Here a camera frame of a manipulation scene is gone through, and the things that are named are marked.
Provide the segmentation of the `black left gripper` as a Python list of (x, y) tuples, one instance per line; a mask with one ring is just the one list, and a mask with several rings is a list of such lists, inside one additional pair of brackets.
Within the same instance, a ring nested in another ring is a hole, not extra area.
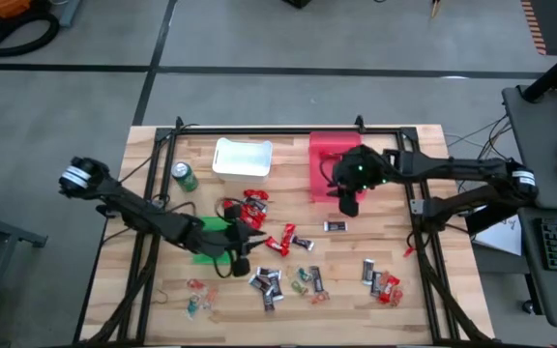
[[(264, 241), (249, 242), (249, 238), (265, 236), (266, 233), (243, 224), (240, 221), (241, 213), (240, 205), (224, 208), (221, 220), (226, 225), (220, 230), (202, 230), (195, 240), (197, 245), (193, 253), (210, 258), (220, 278), (248, 275), (250, 272), (248, 253), (265, 244)], [(222, 272), (219, 266), (219, 259), (224, 254), (228, 258), (227, 273)]]

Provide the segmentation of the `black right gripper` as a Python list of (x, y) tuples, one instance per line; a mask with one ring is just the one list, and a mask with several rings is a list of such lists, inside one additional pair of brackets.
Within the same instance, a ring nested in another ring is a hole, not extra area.
[(329, 187), (336, 189), (327, 195), (338, 198), (339, 210), (344, 215), (356, 217), (359, 214), (358, 194), (386, 184), (389, 170), (389, 162), (368, 146), (351, 148), (334, 165)]

